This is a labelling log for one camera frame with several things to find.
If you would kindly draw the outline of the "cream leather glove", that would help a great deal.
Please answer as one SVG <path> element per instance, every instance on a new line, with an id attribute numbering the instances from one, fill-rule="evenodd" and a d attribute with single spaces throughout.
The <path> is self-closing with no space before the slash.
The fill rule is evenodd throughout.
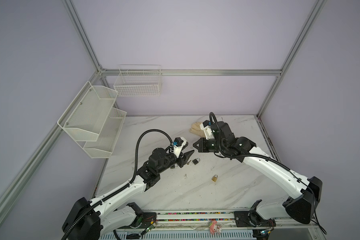
<path id="1" fill-rule="evenodd" d="M 191 125 L 191 128 L 189 129 L 190 133 L 197 135 L 201 138 L 205 138 L 205 133 L 203 129 L 200 127 L 202 122 L 195 122 Z"/>

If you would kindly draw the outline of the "pink toy figure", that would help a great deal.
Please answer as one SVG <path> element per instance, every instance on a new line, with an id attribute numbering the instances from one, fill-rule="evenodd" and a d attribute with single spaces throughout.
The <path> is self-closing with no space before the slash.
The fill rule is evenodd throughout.
<path id="1" fill-rule="evenodd" d="M 210 230 L 211 235 L 215 235 L 215 234 L 219 235 L 222 232 L 221 226 L 218 224 L 218 222 L 216 220 L 213 220 L 210 222 L 209 230 Z"/>

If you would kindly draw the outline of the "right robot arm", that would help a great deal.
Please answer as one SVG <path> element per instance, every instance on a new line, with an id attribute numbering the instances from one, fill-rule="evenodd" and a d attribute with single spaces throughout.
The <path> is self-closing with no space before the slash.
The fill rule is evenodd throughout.
<path id="1" fill-rule="evenodd" d="M 285 197 L 273 201 L 257 200 L 248 214 L 251 225 L 259 226 L 261 221 L 273 218 L 292 218 L 301 224 L 313 221 L 323 187 L 319 178 L 308 178 L 293 171 L 266 154 L 252 140 L 236 137 L 225 122 L 196 122 L 190 132 L 200 136 L 193 144 L 198 152 L 236 159 L 259 171 L 286 192 Z"/>

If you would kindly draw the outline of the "white mesh two-tier shelf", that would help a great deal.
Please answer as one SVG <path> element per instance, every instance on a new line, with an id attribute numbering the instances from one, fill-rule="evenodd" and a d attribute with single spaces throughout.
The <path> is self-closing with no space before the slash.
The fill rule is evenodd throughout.
<path id="1" fill-rule="evenodd" d="M 57 122 L 92 159 L 108 159 L 115 149 L 127 115 L 116 108 L 117 96 L 87 82 Z"/>

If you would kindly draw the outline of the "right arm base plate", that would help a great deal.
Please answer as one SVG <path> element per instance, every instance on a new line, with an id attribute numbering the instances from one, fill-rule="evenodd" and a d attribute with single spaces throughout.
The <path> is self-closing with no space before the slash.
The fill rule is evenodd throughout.
<path id="1" fill-rule="evenodd" d="M 234 219 L 237 227 L 274 228 L 276 226 L 275 220 L 265 220 L 254 211 L 235 211 Z"/>

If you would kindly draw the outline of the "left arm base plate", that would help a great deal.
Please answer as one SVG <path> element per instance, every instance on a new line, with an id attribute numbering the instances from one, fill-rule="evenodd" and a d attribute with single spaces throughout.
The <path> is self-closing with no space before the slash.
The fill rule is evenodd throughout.
<path id="1" fill-rule="evenodd" d="M 151 222 L 156 222 L 157 214 L 156 213 L 143 213 L 137 215 L 134 221 L 129 225 L 129 228 L 132 229 L 145 229 L 151 225 Z"/>

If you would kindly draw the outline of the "right black padlock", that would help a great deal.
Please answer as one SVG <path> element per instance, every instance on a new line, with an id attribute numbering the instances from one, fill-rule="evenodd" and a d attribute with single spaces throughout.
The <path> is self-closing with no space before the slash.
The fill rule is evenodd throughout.
<path id="1" fill-rule="evenodd" d="M 197 165 L 200 162 L 200 159 L 196 158 L 196 159 L 192 160 L 192 162 L 194 165 Z"/>

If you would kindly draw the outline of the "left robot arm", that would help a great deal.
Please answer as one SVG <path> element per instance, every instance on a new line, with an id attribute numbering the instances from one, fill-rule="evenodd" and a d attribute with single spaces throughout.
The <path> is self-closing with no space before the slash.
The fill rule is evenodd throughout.
<path id="1" fill-rule="evenodd" d="M 194 150 L 186 153 L 168 154 L 165 149 L 153 150 L 148 160 L 137 170 L 135 180 L 126 182 L 122 186 L 106 195 L 87 200 L 85 197 L 77 200 L 71 208 L 62 226 L 63 240 L 97 240 L 106 232 L 106 218 L 115 212 L 129 199 L 142 194 L 153 187 L 159 180 L 160 174 L 174 165 L 183 167 Z"/>

